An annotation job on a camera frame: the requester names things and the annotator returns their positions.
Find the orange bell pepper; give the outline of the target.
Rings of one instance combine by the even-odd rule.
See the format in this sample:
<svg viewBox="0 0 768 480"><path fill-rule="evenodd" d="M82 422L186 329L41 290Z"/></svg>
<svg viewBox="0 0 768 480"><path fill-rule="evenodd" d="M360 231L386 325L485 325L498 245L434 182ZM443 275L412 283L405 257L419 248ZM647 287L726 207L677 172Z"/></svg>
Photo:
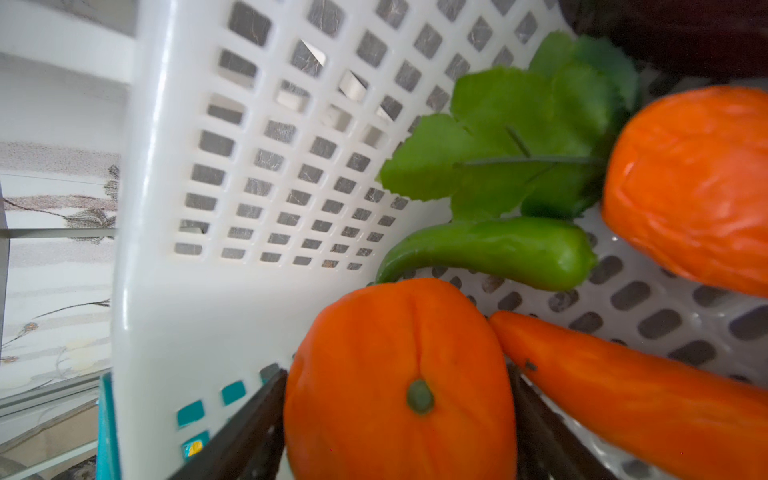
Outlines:
<svg viewBox="0 0 768 480"><path fill-rule="evenodd" d="M601 214L664 269L767 295L767 94L712 86L658 99L613 149Z"/></svg>

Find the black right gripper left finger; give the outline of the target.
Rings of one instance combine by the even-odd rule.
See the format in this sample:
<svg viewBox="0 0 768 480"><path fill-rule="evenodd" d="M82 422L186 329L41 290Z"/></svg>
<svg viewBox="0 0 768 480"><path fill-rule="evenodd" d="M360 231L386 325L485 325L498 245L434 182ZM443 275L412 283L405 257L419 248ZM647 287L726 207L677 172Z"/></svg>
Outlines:
<svg viewBox="0 0 768 480"><path fill-rule="evenodd" d="M285 446L288 373L279 369L172 480L275 480Z"/></svg>

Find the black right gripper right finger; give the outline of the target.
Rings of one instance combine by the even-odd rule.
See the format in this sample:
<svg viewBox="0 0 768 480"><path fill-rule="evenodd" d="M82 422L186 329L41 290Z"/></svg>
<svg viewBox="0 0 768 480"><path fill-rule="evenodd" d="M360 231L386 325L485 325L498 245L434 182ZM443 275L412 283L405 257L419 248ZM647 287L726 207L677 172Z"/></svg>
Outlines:
<svg viewBox="0 0 768 480"><path fill-rule="evenodd" d="M515 401L518 479L611 479L607 469L507 364Z"/></svg>

